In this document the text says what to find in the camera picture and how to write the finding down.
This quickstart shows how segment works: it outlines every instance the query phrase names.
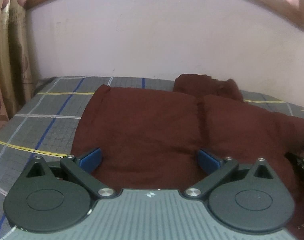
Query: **gray gripper base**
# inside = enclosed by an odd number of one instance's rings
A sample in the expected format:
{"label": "gray gripper base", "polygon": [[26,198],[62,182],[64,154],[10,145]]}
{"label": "gray gripper base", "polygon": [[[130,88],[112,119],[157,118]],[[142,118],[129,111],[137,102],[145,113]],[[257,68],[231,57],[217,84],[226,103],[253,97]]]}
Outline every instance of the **gray gripper base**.
{"label": "gray gripper base", "polygon": [[232,231],[214,220],[201,201],[177,190],[123,190],[100,200],[79,224],[51,234],[13,228],[6,240],[295,240],[285,229],[266,235]]}

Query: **silver bolt head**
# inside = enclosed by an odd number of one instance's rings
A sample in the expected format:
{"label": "silver bolt head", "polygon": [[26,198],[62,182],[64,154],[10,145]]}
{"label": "silver bolt head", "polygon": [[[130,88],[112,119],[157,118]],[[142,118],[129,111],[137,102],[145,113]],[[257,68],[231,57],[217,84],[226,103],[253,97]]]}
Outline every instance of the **silver bolt head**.
{"label": "silver bolt head", "polygon": [[114,190],[111,188],[102,188],[98,191],[98,194],[103,197],[110,197],[114,193]]}
{"label": "silver bolt head", "polygon": [[191,196],[191,197],[196,197],[201,194],[201,191],[198,188],[188,188],[185,191],[185,194],[187,194],[188,196]]}

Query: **bed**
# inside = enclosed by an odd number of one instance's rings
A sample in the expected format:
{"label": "bed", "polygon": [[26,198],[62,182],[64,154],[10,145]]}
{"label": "bed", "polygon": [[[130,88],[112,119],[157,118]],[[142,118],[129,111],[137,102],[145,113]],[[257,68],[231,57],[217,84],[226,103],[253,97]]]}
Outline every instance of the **bed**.
{"label": "bed", "polygon": [[[70,153],[81,115],[96,89],[133,87],[172,91],[174,81],[126,77],[58,77],[47,84],[0,131],[0,237],[10,226],[2,203],[33,156],[56,161]],[[271,112],[304,118],[304,107],[242,91],[244,101]]]}

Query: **maroon cloth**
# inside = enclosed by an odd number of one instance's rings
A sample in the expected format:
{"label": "maroon cloth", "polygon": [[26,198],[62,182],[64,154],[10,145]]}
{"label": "maroon cloth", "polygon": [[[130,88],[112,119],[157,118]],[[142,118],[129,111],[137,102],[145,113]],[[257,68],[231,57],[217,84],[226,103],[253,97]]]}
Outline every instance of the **maroon cloth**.
{"label": "maroon cloth", "polygon": [[[212,84],[214,89],[208,91],[216,94],[216,82]],[[241,103],[231,91],[223,97],[201,97],[209,92],[202,82],[198,86],[200,93],[189,83],[182,90],[198,99],[184,93],[101,86],[82,115],[71,153],[78,156],[100,147],[103,162],[92,175],[117,191],[183,191],[205,177],[196,162],[201,146],[241,163],[265,157],[295,199],[295,215],[287,228],[304,240],[304,187],[284,157],[287,151],[304,148],[304,119]]]}
{"label": "maroon cloth", "polygon": [[176,78],[173,92],[185,93],[197,98],[215,95],[243,102],[243,96],[233,79],[221,81],[207,75],[182,74]]}
{"label": "maroon cloth", "polygon": [[198,106],[203,146],[240,163],[265,158],[295,200],[287,229],[304,240],[304,187],[284,157],[287,152],[304,149],[304,119],[212,95],[204,96]]}
{"label": "maroon cloth", "polygon": [[102,85],[81,117],[71,153],[100,147],[102,164],[92,175],[116,191],[183,191],[206,176],[196,161],[199,144],[193,96]]}

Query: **curtain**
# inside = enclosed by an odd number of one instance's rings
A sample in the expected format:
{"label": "curtain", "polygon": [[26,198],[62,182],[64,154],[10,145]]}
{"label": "curtain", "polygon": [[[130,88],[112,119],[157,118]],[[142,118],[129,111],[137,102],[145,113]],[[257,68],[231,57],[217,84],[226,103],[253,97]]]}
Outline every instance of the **curtain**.
{"label": "curtain", "polygon": [[0,129],[32,95],[26,0],[0,0]]}

